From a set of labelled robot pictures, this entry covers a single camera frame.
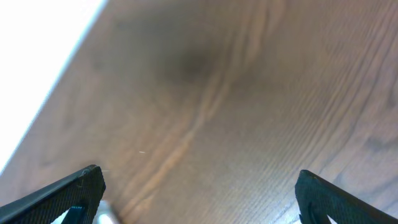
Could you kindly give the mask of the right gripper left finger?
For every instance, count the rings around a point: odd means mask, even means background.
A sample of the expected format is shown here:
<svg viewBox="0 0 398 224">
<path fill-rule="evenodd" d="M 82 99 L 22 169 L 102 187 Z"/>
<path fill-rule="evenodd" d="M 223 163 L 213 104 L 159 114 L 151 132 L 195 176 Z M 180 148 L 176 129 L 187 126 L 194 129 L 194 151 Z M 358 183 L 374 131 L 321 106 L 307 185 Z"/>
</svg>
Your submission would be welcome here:
<svg viewBox="0 0 398 224">
<path fill-rule="evenodd" d="M 62 223 L 91 224 L 105 189 L 101 168 L 90 165 L 2 206 L 1 223 L 52 223 L 65 214 Z"/>
</svg>

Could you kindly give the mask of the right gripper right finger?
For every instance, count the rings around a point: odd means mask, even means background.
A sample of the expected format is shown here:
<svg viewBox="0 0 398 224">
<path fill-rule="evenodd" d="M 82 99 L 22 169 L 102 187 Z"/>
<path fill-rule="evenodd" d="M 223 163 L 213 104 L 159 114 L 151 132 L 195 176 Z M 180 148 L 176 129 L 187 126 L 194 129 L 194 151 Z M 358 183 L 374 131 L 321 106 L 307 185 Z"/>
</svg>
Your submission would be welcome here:
<svg viewBox="0 0 398 224">
<path fill-rule="evenodd" d="M 397 224 L 397 219 L 345 192 L 309 170 L 301 170 L 295 197 L 303 224 Z"/>
</svg>

